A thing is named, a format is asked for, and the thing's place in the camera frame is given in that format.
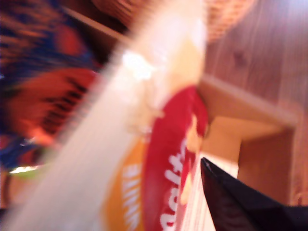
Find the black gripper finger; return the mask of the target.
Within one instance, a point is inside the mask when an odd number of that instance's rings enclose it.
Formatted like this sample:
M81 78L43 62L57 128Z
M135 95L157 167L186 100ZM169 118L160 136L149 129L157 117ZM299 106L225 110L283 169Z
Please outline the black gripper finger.
M283 206L201 159L204 195L218 231L285 231Z

